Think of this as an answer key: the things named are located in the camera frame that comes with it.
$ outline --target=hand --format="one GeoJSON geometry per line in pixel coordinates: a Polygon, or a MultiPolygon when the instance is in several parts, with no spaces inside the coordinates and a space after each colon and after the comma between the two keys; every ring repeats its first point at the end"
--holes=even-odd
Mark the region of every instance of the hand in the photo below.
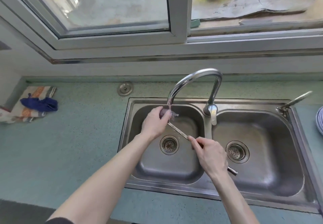
{"type": "Polygon", "coordinates": [[[191,141],[201,166],[212,181],[215,181],[215,185],[222,177],[229,176],[227,154],[218,142],[204,137],[194,139],[191,136],[188,136],[188,140],[191,141]]]}
{"type": "Polygon", "coordinates": [[[142,123],[141,134],[148,136],[150,141],[156,139],[164,132],[171,117],[171,112],[168,110],[160,119],[159,113],[162,109],[162,106],[153,108],[142,123]]]}

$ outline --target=white wall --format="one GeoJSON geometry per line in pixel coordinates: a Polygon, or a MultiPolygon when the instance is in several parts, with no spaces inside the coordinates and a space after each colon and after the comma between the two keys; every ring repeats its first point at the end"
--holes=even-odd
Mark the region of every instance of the white wall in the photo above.
{"type": "Polygon", "coordinates": [[[7,101],[20,78],[21,75],[1,65],[0,58],[0,105],[7,101]]]}
{"type": "Polygon", "coordinates": [[[323,72],[323,56],[52,65],[0,25],[0,40],[12,48],[0,60],[22,76],[184,75],[214,67],[225,74],[323,72]]]}

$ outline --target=striped towel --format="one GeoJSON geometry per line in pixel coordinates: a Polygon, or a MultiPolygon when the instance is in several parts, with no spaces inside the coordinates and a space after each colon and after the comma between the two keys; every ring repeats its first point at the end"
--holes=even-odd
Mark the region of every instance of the striped towel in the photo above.
{"type": "Polygon", "coordinates": [[[44,117],[46,112],[38,112],[37,110],[26,108],[21,104],[20,99],[28,98],[30,93],[31,97],[38,97],[39,100],[43,100],[45,97],[52,97],[55,91],[56,87],[27,87],[12,109],[11,115],[19,117],[19,120],[24,122],[31,122],[35,117],[44,117]]]}

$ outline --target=faucet handle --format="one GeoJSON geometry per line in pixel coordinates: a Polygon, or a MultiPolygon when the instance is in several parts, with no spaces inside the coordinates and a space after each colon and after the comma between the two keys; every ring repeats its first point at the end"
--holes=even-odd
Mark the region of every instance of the faucet handle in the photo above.
{"type": "Polygon", "coordinates": [[[211,124],[213,126],[215,126],[216,125],[216,115],[218,113],[218,107],[215,104],[210,104],[207,106],[207,109],[210,112],[211,124]]]}

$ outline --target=double sink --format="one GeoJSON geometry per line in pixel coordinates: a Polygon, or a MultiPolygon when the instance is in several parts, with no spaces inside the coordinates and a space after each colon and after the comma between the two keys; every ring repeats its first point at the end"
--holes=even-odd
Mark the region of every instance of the double sink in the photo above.
{"type": "MultiPolygon", "coordinates": [[[[207,99],[174,99],[172,121],[193,137],[218,141],[228,154],[231,175],[249,204],[319,213],[313,177],[304,156],[304,137],[293,108],[282,114],[283,100],[216,99],[216,125],[205,115],[207,99]]],[[[166,99],[130,98],[119,150],[140,133],[152,108],[166,99]]],[[[170,126],[152,141],[126,184],[127,188],[219,200],[191,143],[170,126]]]]}

